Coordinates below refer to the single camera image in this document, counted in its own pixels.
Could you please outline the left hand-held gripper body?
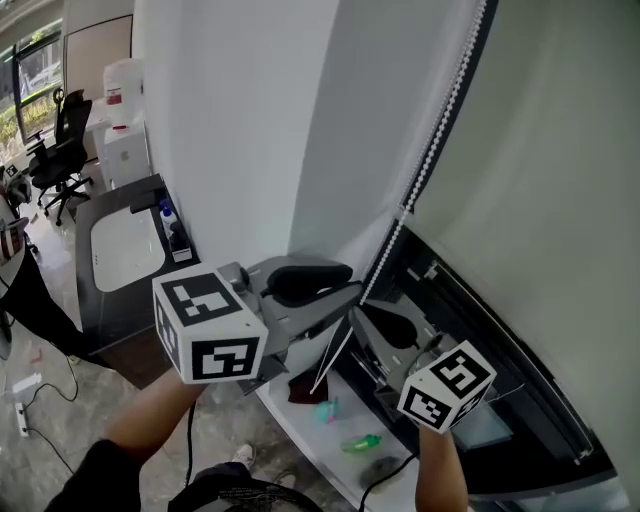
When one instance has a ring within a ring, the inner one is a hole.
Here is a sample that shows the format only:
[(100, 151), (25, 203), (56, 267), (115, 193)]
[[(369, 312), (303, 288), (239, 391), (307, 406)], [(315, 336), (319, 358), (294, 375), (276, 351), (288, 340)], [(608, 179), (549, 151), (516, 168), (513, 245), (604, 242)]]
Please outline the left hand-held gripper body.
[(235, 381), (248, 394), (287, 372), (267, 350), (269, 330), (238, 263), (189, 266), (154, 278), (152, 290), (158, 337), (184, 383)]

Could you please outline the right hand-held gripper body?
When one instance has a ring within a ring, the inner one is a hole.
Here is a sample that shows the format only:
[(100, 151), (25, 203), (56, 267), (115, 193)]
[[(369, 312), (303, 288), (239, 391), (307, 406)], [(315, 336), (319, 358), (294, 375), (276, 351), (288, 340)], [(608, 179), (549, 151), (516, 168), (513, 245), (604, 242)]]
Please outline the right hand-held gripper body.
[(470, 341), (458, 343), (448, 334), (432, 349), (410, 348), (392, 355), (383, 374), (399, 393), (397, 411), (437, 433), (466, 417), (497, 376)]

